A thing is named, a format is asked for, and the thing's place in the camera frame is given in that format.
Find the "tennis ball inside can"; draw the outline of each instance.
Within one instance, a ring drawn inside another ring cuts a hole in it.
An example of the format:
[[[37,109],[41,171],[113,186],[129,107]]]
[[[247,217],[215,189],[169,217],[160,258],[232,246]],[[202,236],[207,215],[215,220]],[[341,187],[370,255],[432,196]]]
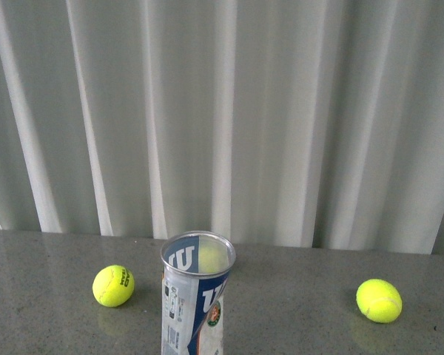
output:
[[[396,320],[403,309],[398,290],[389,282],[370,279],[357,290],[358,308],[365,317],[377,323]]]
[[[111,265],[100,270],[92,284],[95,299],[106,307],[122,305],[132,296],[134,289],[132,272],[120,265]]]

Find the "tennis ball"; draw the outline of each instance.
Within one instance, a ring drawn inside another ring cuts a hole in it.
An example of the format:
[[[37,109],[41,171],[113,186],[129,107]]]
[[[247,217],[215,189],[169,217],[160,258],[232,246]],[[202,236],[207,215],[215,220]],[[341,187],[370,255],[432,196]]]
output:
[[[132,296],[135,280],[132,272],[120,265],[111,265],[99,271],[92,284],[94,297],[101,305],[116,307]]]
[[[401,313],[403,303],[397,289],[385,280],[365,281],[357,290],[360,311],[377,323],[393,322]]]
[[[199,273],[215,274],[229,267],[226,250],[214,246],[199,245]]]

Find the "clear plastic tennis ball can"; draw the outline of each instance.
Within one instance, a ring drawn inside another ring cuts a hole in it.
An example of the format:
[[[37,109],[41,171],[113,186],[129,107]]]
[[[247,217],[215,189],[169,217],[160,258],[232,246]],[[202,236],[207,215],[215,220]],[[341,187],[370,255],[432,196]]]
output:
[[[161,355],[223,355],[223,290],[235,262],[219,234],[189,231],[163,244]]]

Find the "gray countertop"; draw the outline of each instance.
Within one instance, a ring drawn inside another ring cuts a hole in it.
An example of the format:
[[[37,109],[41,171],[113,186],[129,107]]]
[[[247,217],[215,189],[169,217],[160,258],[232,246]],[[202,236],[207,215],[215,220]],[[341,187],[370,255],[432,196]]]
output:
[[[0,354],[159,354],[162,241],[0,231]],[[444,354],[444,257],[235,245],[224,353]],[[117,308],[92,293],[121,264],[135,293]],[[357,309],[362,281],[403,298],[396,322]]]

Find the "white curtain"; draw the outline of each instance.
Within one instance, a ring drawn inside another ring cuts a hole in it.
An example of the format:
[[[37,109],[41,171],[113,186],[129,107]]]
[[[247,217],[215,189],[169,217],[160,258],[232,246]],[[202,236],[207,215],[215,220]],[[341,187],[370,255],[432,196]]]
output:
[[[0,229],[444,254],[444,1],[0,0]]]

